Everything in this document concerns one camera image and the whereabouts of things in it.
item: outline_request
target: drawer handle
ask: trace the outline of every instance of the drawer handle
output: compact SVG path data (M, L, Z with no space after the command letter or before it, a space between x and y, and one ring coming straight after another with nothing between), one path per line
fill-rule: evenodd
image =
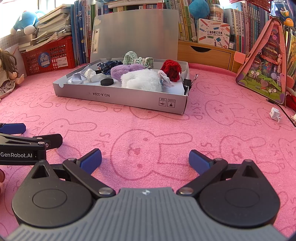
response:
M196 52L200 52L200 53L205 53L211 50L211 49L197 47L197 46L191 46L191 48L193 48L193 50L195 50Z

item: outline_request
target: blue plush toy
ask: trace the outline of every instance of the blue plush toy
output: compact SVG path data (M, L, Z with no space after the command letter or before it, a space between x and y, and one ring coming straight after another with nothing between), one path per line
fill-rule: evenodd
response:
M189 12L195 19L205 18L210 14L210 7L205 0L194 0L189 5Z
M10 30L10 34L15 35L18 29L24 30L25 35L34 33L39 24L38 18L43 15L44 12L39 10L36 12L24 11Z

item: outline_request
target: box lid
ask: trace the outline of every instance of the box lid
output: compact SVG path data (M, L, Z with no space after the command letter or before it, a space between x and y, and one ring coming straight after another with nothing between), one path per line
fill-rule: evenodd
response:
M128 51L143 58L177 60L178 11L139 9L97 16L91 62L123 58Z

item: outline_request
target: purple fluffy toy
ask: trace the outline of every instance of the purple fluffy toy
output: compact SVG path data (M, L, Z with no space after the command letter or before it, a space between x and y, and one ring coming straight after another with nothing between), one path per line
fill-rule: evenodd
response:
M118 65L111 69L111 77L118 81L121 81L121 76L131 71L145 69L142 64L131 64L131 65Z

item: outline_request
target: red knitted object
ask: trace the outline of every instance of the red knitted object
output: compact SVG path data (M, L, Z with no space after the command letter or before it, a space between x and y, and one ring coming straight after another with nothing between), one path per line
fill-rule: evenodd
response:
M180 79L179 72L182 72L181 66L174 60L166 60L161 70L170 78L170 81L177 82Z
M290 107L293 111L296 111L296 96L287 95L286 105Z

